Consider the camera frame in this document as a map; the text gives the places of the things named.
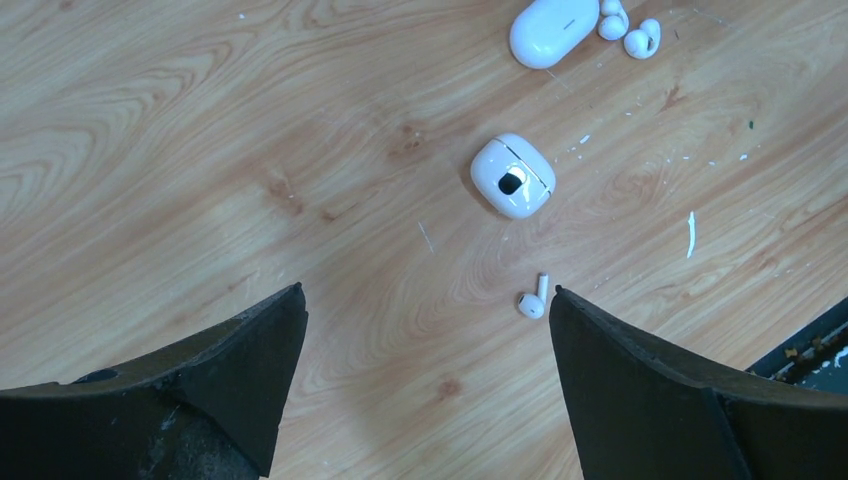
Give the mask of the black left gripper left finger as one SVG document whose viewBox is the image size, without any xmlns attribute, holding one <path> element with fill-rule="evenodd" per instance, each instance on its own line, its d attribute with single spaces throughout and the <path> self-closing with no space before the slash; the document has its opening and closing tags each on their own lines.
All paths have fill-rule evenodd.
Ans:
<svg viewBox="0 0 848 480">
<path fill-rule="evenodd" d="M 269 475 L 308 324 L 300 284 L 149 354 L 1 394 L 5 479 Z"/>
</svg>

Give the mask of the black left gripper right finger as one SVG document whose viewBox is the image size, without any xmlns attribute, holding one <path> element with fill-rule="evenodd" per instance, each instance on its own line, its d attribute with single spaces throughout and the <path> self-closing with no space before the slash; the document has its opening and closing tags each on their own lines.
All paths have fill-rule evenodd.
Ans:
<svg viewBox="0 0 848 480">
<path fill-rule="evenodd" d="M 549 325 L 587 479 L 843 479 L 847 394 L 705 358 L 558 288 Z"/>
</svg>

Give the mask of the white gold-trimmed earbud case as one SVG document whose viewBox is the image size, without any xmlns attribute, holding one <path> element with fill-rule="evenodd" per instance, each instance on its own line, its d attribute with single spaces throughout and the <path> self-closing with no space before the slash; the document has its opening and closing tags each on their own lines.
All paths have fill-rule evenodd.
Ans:
<svg viewBox="0 0 848 480">
<path fill-rule="evenodd" d="M 525 219 L 553 195 L 556 174 L 550 162 L 515 133 L 493 137 L 470 165 L 473 184 L 501 214 Z"/>
</svg>

